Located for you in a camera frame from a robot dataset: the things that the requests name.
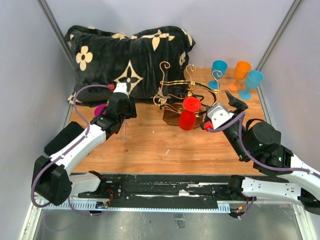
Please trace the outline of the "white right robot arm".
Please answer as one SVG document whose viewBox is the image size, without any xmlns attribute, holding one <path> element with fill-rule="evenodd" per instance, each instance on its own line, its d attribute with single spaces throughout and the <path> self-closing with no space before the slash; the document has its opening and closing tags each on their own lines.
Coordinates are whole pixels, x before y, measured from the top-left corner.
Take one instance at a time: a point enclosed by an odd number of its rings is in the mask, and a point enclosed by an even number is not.
<svg viewBox="0 0 320 240">
<path fill-rule="evenodd" d="M 273 177 L 288 180 L 299 186 L 295 203 L 312 214 L 320 213 L 320 173 L 307 166 L 290 149 L 281 144 L 281 132 L 258 118 L 243 123 L 248 105 L 226 92 L 228 120 L 222 122 L 222 132 L 241 162 L 253 161 L 253 168 Z"/>
</svg>

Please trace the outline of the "clear glass wine glass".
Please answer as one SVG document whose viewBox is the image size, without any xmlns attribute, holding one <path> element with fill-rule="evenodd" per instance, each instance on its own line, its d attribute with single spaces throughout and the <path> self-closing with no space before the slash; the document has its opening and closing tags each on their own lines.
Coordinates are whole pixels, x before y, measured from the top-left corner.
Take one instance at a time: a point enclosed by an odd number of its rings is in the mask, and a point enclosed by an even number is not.
<svg viewBox="0 0 320 240">
<path fill-rule="evenodd" d="M 128 122 L 126 121 L 123 126 L 122 126 L 122 134 L 121 137 L 119 138 L 123 142 L 128 142 L 130 139 L 127 137 L 127 127 L 128 127 Z"/>
</svg>

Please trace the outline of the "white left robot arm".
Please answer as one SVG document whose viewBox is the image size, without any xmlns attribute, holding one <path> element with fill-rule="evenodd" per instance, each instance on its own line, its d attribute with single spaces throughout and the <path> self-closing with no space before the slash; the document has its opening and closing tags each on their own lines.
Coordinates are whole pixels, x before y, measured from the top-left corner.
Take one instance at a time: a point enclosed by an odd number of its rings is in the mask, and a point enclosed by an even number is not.
<svg viewBox="0 0 320 240">
<path fill-rule="evenodd" d="M 73 169 L 94 148 L 117 134 L 124 120 L 136 117 L 135 98 L 121 92 L 113 93 L 107 108 L 95 116 L 79 136 L 50 157 L 37 158 L 31 195 L 39 194 L 55 206 L 85 192 L 90 192 L 96 198 L 103 197 L 108 187 L 106 177 L 93 170 L 73 175 Z"/>
</svg>

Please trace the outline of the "red plastic wine glass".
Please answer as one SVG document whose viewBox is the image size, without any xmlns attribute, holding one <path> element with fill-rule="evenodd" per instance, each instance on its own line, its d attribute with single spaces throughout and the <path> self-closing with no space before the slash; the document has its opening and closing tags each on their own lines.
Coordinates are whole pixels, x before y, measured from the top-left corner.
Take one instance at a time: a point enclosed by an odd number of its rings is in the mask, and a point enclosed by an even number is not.
<svg viewBox="0 0 320 240">
<path fill-rule="evenodd" d="M 190 96 L 183 101 L 182 106 L 184 111 L 180 114 L 178 126 L 184 131 L 190 131 L 195 127 L 196 112 L 200 110 L 201 102 L 198 98 Z"/>
</svg>

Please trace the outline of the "light blue plastic wine glass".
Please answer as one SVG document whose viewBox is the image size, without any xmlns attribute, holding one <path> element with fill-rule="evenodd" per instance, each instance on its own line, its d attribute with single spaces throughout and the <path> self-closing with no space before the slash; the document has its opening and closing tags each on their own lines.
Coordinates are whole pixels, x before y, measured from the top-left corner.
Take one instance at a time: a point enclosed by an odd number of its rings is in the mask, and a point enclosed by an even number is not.
<svg viewBox="0 0 320 240">
<path fill-rule="evenodd" d="M 250 100 L 252 97 L 251 90 L 256 89 L 263 80 L 262 72 L 258 70 L 249 71 L 244 81 L 245 89 L 238 93 L 239 97 L 243 100 Z"/>
</svg>

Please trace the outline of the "orange plastic wine glass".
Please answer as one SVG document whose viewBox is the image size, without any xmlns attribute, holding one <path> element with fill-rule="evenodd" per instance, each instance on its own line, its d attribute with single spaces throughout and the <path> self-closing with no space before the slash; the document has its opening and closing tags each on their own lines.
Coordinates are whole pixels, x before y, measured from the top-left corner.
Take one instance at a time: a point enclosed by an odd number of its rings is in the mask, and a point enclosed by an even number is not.
<svg viewBox="0 0 320 240">
<path fill-rule="evenodd" d="M 228 84 L 229 88 L 232 91 L 238 91 L 240 89 L 240 81 L 245 79 L 248 75 L 248 72 L 252 70 L 252 66 L 249 62 L 241 60 L 236 63 L 234 69 L 234 82 Z"/>
</svg>

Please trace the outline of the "black cloth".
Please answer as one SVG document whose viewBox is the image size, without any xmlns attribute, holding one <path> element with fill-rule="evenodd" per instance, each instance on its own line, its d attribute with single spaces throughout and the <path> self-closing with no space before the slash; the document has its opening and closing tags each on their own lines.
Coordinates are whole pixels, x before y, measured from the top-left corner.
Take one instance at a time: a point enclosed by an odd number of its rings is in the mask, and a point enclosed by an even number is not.
<svg viewBox="0 0 320 240">
<path fill-rule="evenodd" d="M 71 121 L 44 147 L 44 153 L 48 156 L 57 153 L 76 139 L 84 130 L 80 124 Z"/>
</svg>

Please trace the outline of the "magenta plastic wine glass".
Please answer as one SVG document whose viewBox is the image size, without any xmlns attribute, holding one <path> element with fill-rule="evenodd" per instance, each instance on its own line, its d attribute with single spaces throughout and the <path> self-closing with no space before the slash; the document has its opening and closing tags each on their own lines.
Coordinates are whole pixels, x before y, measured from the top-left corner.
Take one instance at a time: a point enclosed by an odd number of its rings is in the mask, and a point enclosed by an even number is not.
<svg viewBox="0 0 320 240">
<path fill-rule="evenodd" d="M 107 109 L 108 109 L 107 104 L 102 104 L 102 105 L 97 106 L 94 110 L 94 116 L 97 117 L 100 114 L 106 114 Z"/>
</svg>

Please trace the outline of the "gold wire wine glass rack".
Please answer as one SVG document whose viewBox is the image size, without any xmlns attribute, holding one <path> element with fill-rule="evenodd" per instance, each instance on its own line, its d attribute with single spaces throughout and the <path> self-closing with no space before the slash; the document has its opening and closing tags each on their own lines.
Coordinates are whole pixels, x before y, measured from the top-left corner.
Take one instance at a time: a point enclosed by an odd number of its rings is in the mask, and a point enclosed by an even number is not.
<svg viewBox="0 0 320 240">
<path fill-rule="evenodd" d="M 192 89 L 192 87 L 197 87 L 197 88 L 202 88 L 205 89 L 206 91 L 208 91 L 214 99 L 214 104 L 216 104 L 219 100 L 219 95 L 220 95 L 220 88 L 218 88 L 218 90 L 212 89 L 202 83 L 196 82 L 192 80 L 192 77 L 189 77 L 189 80 L 174 80 L 174 81 L 166 81 L 166 73 L 165 70 L 169 69 L 171 67 L 171 64 L 167 61 L 162 61 L 159 64 L 159 68 L 162 72 L 162 80 L 160 81 L 160 88 L 157 92 L 157 94 L 153 97 L 153 103 L 157 106 L 159 106 L 160 108 L 164 108 L 165 110 L 168 110 L 170 112 L 173 112 L 175 114 L 178 114 L 180 117 L 180 114 L 184 111 L 183 108 L 183 104 L 182 107 L 180 108 L 175 108 L 173 106 L 171 106 L 169 103 L 167 103 L 168 99 L 178 99 L 178 100 L 182 100 L 182 102 L 188 98 L 188 97 L 196 97 L 196 95 L 193 93 L 194 90 Z M 168 94 L 168 95 L 163 95 L 163 88 L 164 86 L 166 87 L 170 87 L 170 86 L 175 86 L 175 85 L 187 85 L 187 94 L 185 96 L 176 96 L 173 94 Z M 196 119 L 200 117 L 201 114 L 204 114 L 204 111 L 201 111 L 201 108 L 199 111 L 196 112 Z"/>
</svg>

